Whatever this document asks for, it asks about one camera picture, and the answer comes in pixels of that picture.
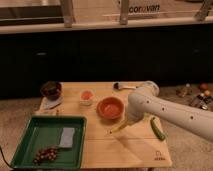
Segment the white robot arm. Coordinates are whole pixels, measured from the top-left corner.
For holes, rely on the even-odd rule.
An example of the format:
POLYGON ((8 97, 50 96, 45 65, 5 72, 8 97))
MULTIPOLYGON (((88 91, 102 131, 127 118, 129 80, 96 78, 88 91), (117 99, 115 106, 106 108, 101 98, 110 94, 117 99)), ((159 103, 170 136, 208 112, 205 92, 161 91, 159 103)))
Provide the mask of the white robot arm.
POLYGON ((163 100, 159 92, 155 82, 142 82, 128 95, 126 118, 137 123, 150 113, 213 142, 213 112, 163 100))

